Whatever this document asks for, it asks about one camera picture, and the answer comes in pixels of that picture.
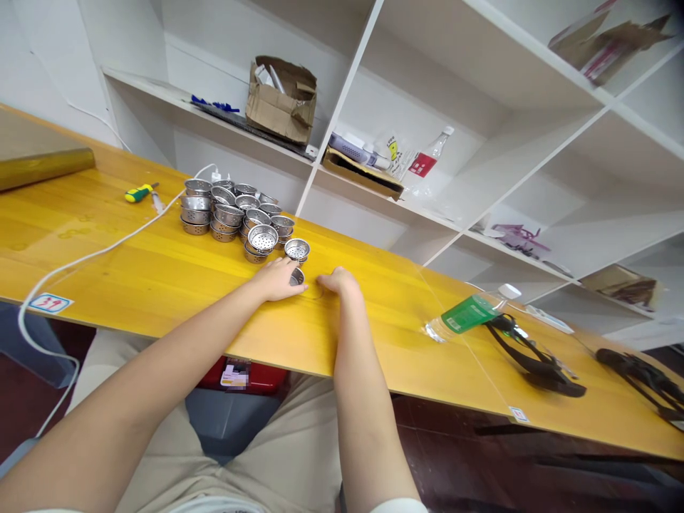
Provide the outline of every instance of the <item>person's left hand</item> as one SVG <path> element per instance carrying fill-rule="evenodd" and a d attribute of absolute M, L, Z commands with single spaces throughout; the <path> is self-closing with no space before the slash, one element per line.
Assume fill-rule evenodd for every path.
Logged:
<path fill-rule="evenodd" d="M 277 258 L 254 275 L 248 285 L 261 295 L 264 301 L 280 301 L 301 294 L 309 288 L 309 285 L 290 285 L 292 271 L 299 265 L 297 261 Z"/>

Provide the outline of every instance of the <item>cardboard piece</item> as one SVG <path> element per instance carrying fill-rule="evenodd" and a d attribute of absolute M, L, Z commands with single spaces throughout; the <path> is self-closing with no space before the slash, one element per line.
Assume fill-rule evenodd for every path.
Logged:
<path fill-rule="evenodd" d="M 396 178 L 354 162 L 351 158 L 342 155 L 331 147 L 326 150 L 323 157 L 323 167 L 342 176 L 342 178 L 361 184 L 367 189 L 390 197 L 395 201 L 399 201 L 399 196 L 404 192 L 404 186 Z"/>
<path fill-rule="evenodd" d="M 308 144 L 316 110 L 316 77 L 308 69 L 282 59 L 258 56 L 249 72 L 245 117 L 257 128 L 298 144 Z M 286 94 L 260 84 L 255 71 L 261 64 L 278 73 Z"/>
<path fill-rule="evenodd" d="M 659 281 L 641 276 L 618 264 L 590 274 L 580 281 L 587 289 L 649 311 L 656 310 L 658 297 L 663 289 Z"/>
<path fill-rule="evenodd" d="M 669 15 L 646 25 L 626 21 L 594 35 L 615 2 L 608 0 L 588 16 L 564 28 L 549 42 L 553 52 L 597 86 L 608 82 L 638 52 L 672 37 L 661 32 Z"/>

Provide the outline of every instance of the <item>red bottle label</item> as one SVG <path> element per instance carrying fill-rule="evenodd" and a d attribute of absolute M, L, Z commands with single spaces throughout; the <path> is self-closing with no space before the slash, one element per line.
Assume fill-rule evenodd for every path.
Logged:
<path fill-rule="evenodd" d="M 437 159 L 427 156 L 425 153 L 418 153 L 418 156 L 408 168 L 413 174 L 425 177 L 430 172 L 432 166 L 437 163 Z"/>

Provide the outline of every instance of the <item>screwdriver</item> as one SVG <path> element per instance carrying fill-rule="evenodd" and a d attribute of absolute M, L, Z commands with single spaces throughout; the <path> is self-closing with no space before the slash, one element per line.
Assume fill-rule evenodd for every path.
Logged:
<path fill-rule="evenodd" d="M 137 189 L 131 189 L 128 192 L 126 192 L 124 198 L 126 198 L 126 201 L 129 203 L 138 203 L 141 201 L 145 196 L 150 194 L 152 190 L 159 185 L 159 182 L 153 183 L 152 185 L 150 184 L 145 184 L 142 187 L 139 187 Z"/>

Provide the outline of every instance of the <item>dark floor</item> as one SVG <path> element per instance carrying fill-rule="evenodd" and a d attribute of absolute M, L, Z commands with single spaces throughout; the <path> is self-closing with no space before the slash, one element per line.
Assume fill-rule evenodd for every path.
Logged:
<path fill-rule="evenodd" d="M 94 330 L 57 321 L 67 352 L 83 360 Z M 676 371 L 684 359 L 656 351 Z M 35 435 L 61 396 L 0 355 L 0 462 Z M 659 512 L 640 488 L 626 482 L 540 467 L 533 456 L 628 454 L 625 450 L 551 433 L 478 437 L 474 428 L 502 423 L 485 413 L 398 397 L 395 414 L 420 496 L 432 512 Z"/>

